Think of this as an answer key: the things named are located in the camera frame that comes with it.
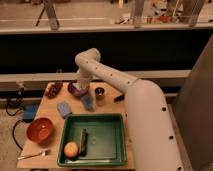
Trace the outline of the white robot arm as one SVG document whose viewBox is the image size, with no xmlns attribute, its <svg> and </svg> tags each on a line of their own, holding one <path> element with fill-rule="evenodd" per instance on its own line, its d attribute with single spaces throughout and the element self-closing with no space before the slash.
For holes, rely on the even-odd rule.
<svg viewBox="0 0 213 171">
<path fill-rule="evenodd" d="M 172 120 L 161 88 L 100 63 L 96 48 L 76 55 L 77 80 L 87 87 L 97 76 L 125 95 L 136 171 L 184 171 Z"/>
</svg>

